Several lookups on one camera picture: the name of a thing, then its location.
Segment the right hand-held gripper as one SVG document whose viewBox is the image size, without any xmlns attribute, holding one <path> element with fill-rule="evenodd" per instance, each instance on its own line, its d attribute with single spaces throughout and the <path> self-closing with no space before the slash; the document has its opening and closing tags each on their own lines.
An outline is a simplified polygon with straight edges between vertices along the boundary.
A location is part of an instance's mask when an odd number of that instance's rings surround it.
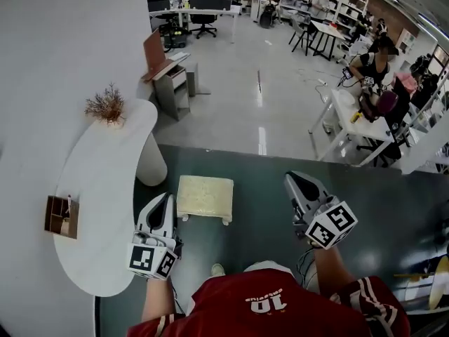
<svg viewBox="0 0 449 337">
<path fill-rule="evenodd" d="M 289 171 L 284 185 L 293 206 L 293 227 L 298 239 L 315 249 L 331 249 L 357 225 L 358 219 L 345 201 L 330 194 L 310 175 Z"/>
</svg>

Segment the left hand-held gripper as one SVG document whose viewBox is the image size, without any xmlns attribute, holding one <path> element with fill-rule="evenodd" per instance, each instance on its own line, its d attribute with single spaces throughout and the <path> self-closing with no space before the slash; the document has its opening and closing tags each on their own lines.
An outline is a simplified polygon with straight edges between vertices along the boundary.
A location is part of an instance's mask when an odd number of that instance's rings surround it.
<svg viewBox="0 0 449 337">
<path fill-rule="evenodd" d="M 164 192 L 141 210 L 128 244 L 126 267 L 137 276 L 167 280 L 181 250 L 175 197 Z"/>
</svg>

